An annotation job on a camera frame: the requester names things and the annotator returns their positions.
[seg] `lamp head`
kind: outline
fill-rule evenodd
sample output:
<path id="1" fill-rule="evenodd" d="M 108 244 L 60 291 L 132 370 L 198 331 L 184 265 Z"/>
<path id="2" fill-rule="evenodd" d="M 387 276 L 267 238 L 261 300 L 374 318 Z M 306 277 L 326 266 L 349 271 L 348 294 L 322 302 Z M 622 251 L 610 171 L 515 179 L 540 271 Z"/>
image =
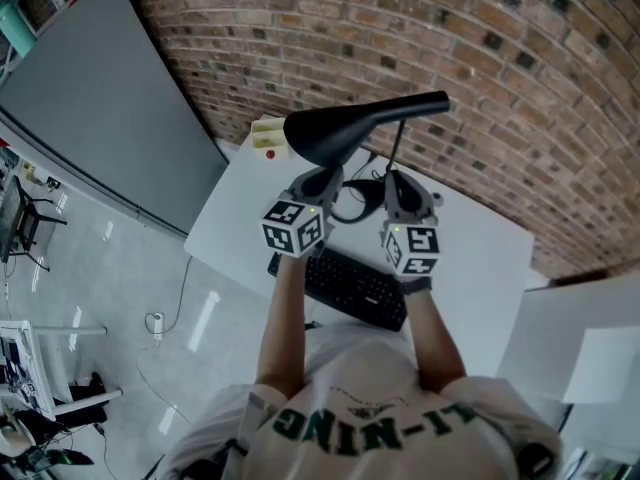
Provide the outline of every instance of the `lamp head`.
<path id="1" fill-rule="evenodd" d="M 416 94 L 364 105 L 317 108 L 289 114 L 287 142 L 302 158 L 321 167 L 344 165 L 376 126 L 450 108 L 444 91 Z"/>

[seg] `black chair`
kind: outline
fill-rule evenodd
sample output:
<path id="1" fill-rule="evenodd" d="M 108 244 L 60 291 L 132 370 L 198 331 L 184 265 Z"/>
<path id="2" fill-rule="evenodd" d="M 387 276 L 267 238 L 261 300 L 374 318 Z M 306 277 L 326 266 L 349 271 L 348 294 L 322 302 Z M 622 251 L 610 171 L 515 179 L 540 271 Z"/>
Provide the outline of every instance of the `black chair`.
<path id="1" fill-rule="evenodd" d="M 24 189 L 20 185 L 20 182 L 18 182 L 18 190 L 20 191 L 20 198 L 26 202 L 24 213 L 22 215 L 22 221 L 20 222 L 20 225 L 18 226 L 18 230 L 16 232 L 16 237 L 18 238 L 18 241 L 22 246 L 22 252 L 12 253 L 12 256 L 27 256 L 40 268 L 46 270 L 47 272 L 50 272 L 50 268 L 45 267 L 44 265 L 39 263 L 29 253 L 29 251 L 31 251 L 31 246 L 37 245 L 37 243 L 33 239 L 36 236 L 36 231 L 38 230 L 38 225 L 40 224 L 40 222 L 55 222 L 58 224 L 64 224 L 65 226 L 67 225 L 67 222 L 64 220 L 55 219 L 53 217 L 47 217 L 46 215 L 38 213 L 38 210 L 36 209 L 34 203 L 46 202 L 55 204 L 51 199 L 34 199 L 24 191 Z"/>

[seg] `white t-shirt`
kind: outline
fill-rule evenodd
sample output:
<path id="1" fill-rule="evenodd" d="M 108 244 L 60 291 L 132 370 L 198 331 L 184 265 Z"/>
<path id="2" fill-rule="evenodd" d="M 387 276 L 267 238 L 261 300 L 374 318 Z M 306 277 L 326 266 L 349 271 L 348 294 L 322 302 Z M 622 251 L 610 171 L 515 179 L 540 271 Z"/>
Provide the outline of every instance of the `white t-shirt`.
<path id="1" fill-rule="evenodd" d="M 163 459 L 175 480 L 238 436 L 249 393 L 278 411 L 249 439 L 240 477 L 517 479 L 514 453 L 561 442 L 504 380 L 467 377 L 440 394 L 418 383 L 415 355 L 395 333 L 361 326 L 307 332 L 307 378 L 291 400 L 268 386 L 231 386 Z"/>

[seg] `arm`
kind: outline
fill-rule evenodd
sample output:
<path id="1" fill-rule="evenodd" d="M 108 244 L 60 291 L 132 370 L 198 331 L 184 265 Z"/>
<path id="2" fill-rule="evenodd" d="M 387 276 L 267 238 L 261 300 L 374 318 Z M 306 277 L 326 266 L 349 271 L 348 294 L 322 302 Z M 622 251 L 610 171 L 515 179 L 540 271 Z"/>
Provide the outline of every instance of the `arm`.
<path id="1" fill-rule="evenodd" d="M 292 398 L 304 386 L 304 274 L 306 258 L 283 255 L 262 337 L 257 384 Z"/>
<path id="2" fill-rule="evenodd" d="M 404 298 L 418 360 L 422 389 L 440 393 L 449 383 L 466 377 L 458 347 L 444 325 L 429 290 Z"/>

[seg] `white desk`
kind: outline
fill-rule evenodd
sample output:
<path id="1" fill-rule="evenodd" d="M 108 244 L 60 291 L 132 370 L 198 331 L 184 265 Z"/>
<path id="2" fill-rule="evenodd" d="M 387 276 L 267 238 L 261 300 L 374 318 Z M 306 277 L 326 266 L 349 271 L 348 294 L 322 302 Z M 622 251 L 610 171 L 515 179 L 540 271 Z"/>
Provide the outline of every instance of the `white desk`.
<path id="1" fill-rule="evenodd" d="M 345 179 L 367 160 L 360 149 L 345 165 Z M 383 172 L 386 160 L 377 158 L 372 169 Z M 235 154 L 202 209 L 187 241 L 186 251 L 238 283 L 271 297 L 274 278 L 267 273 L 273 254 L 264 246 L 258 219 L 269 202 L 293 179 L 314 165 L 293 154 L 284 161 L 257 158 L 249 139 Z M 434 298 L 467 366 L 473 374 L 493 376 L 506 349 L 520 306 L 533 247 L 533 236 L 489 208 L 419 173 L 411 172 L 430 191 L 440 192 L 437 209 L 438 240 L 443 258 L 434 274 Z M 345 189 L 337 210 L 355 215 L 360 203 Z M 355 225 L 338 224 L 329 247 L 386 269 L 378 231 L 385 212 L 379 209 Z M 341 314 L 311 299 L 311 317 L 327 323 Z"/>

